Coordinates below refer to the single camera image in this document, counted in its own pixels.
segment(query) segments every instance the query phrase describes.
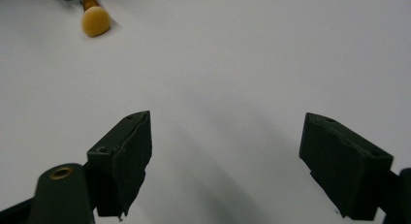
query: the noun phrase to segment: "white table surface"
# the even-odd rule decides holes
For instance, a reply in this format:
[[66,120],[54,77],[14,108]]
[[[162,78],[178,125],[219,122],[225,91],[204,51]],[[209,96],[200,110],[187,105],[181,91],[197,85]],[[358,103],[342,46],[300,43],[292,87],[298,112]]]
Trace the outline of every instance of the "white table surface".
[[306,112],[411,166],[411,0],[100,1],[114,25],[90,39],[79,0],[0,0],[0,209],[145,110],[125,224],[354,223],[299,159]]

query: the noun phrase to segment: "white surface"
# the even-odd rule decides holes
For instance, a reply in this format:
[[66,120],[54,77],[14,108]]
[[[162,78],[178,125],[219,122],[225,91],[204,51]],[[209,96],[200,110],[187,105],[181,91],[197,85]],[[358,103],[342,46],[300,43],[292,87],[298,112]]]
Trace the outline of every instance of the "white surface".
[[306,112],[411,166],[411,0],[101,2],[115,23],[89,39],[79,1],[0,0],[0,209],[144,110],[125,224],[353,223],[298,157]]

